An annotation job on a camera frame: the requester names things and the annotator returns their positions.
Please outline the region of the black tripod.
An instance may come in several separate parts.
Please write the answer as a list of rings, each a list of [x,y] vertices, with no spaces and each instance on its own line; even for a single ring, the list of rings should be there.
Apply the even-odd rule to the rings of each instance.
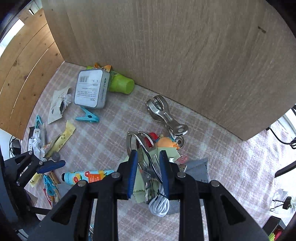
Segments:
[[[274,178],[278,178],[281,175],[286,174],[287,172],[296,168],[296,161],[292,162],[291,164],[287,165],[286,167],[276,171]]]

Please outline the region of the big blue clothes peg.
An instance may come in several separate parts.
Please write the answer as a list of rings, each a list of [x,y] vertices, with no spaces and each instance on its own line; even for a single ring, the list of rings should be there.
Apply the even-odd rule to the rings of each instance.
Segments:
[[[57,188],[53,183],[52,179],[48,175],[43,175],[43,180],[47,194],[49,194],[50,196],[56,196]]]

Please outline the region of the clear plastic bag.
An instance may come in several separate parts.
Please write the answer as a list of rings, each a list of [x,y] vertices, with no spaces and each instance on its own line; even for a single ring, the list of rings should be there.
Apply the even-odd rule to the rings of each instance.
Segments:
[[[32,150],[34,155],[40,160],[43,158],[43,153],[41,149],[45,145],[46,132],[43,129],[36,128],[32,135]]]

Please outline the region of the white flower vase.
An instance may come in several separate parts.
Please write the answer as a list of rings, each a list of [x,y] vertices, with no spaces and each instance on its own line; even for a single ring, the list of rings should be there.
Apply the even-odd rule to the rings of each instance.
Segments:
[[[281,210],[288,210],[290,213],[294,213],[295,195],[292,195],[284,189],[276,190],[270,201],[269,210],[274,213],[280,213]]]

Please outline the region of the metal clamp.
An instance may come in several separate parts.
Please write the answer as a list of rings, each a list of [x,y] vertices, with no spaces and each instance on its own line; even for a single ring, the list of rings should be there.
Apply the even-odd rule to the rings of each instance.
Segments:
[[[138,169],[144,181],[145,203],[149,204],[154,198],[153,183],[163,183],[158,157],[150,152],[156,150],[156,142],[152,135],[142,131],[127,132],[126,148],[128,155],[132,152],[132,144],[135,144],[138,153]]]

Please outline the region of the small teal clip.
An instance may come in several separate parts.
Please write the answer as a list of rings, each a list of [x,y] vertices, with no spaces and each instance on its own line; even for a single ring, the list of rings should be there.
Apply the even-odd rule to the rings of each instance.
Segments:
[[[35,128],[40,128],[43,125],[41,117],[37,114],[35,118]]]

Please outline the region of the colourful drink carton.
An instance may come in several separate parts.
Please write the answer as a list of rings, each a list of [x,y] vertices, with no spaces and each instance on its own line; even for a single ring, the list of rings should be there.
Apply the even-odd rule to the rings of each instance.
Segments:
[[[67,172],[61,175],[61,179],[71,186],[79,181],[87,181],[88,183],[101,181],[105,176],[112,174],[114,170],[95,170],[95,171],[75,171]]]

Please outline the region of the red coffee mate sachet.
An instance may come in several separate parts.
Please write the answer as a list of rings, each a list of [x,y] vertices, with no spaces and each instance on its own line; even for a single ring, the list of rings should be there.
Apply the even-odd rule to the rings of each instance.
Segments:
[[[51,194],[47,191],[46,188],[43,189],[43,192],[44,192],[44,194],[45,194],[45,196],[46,196],[46,199],[47,199],[49,205],[50,205],[51,207],[55,206],[56,203],[59,201],[59,198],[58,198],[57,194],[54,192],[53,195],[51,195]]]

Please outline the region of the wooden backboard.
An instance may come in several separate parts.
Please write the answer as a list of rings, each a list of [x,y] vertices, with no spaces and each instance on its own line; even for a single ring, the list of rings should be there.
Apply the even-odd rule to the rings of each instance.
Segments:
[[[43,1],[65,61],[110,64],[248,140],[295,104],[295,37],[267,1]]]

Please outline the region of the orange toy keychain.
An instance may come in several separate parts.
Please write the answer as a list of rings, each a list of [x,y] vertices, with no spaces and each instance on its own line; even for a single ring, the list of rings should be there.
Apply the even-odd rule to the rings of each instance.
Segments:
[[[179,153],[179,149],[184,144],[181,138],[173,139],[172,137],[165,137],[163,135],[158,136],[154,132],[150,132],[149,135],[156,144],[158,150],[165,150],[168,158],[171,159],[172,162],[177,164],[184,164],[188,162],[188,156]]]

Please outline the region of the green plastic tube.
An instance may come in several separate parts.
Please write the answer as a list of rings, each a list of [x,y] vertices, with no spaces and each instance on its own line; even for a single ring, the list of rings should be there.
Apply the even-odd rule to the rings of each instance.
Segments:
[[[93,66],[87,66],[87,70],[95,69]],[[122,74],[112,70],[110,73],[110,80],[108,84],[108,91],[119,92],[123,94],[130,94],[134,90],[135,82],[133,79],[123,76]]]

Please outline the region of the metal carabiner clip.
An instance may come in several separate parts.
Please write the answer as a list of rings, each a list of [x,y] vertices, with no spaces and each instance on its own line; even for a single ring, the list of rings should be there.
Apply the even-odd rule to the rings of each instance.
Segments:
[[[177,122],[170,114],[167,101],[161,95],[156,95],[146,102],[147,110],[151,117],[162,123],[168,130],[171,138],[181,148],[184,145],[184,135],[188,132],[188,126]]]

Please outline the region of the pink lotion bottle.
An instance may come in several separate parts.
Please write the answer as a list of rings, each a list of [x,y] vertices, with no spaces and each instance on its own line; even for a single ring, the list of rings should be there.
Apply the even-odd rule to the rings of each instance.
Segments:
[[[61,156],[58,152],[53,152],[52,155],[51,155],[51,159],[54,161],[54,162],[58,162],[61,160]]]

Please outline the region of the long yellow sachet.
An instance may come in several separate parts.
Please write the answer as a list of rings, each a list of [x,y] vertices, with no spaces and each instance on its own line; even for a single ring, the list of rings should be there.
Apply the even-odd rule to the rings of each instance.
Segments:
[[[40,129],[46,131],[45,125],[43,124]],[[48,144],[45,144],[41,149],[43,153],[41,161],[49,159],[53,152],[59,152],[67,140],[73,135],[75,129],[75,126],[70,121],[67,121],[64,132],[58,137],[53,138],[53,140],[51,140]]]

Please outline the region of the wooden clothes peg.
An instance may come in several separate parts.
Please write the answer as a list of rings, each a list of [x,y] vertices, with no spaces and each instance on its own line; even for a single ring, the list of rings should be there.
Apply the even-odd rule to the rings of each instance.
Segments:
[[[51,180],[53,181],[54,186],[56,187],[56,194],[58,196],[59,199],[61,199],[61,195],[58,189],[58,184],[60,184],[59,179],[56,177],[55,173],[53,171],[51,171],[49,173],[49,177],[51,178]]]

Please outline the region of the black tray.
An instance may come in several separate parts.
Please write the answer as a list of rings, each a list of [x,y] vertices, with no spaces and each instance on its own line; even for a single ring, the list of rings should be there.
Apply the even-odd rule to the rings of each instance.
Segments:
[[[286,225],[276,216],[270,216],[265,225],[263,226],[263,230],[266,232],[267,235],[271,233],[276,233],[278,230],[283,232],[286,228]]]

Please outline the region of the teal clothes peg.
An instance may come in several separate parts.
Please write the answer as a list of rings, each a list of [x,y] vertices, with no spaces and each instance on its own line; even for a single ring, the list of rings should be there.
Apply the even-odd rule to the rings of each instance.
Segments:
[[[78,116],[75,118],[76,121],[83,121],[83,122],[89,122],[89,123],[99,123],[99,117],[92,112],[90,112],[88,109],[85,107],[81,106],[80,107],[85,115],[84,116]]]

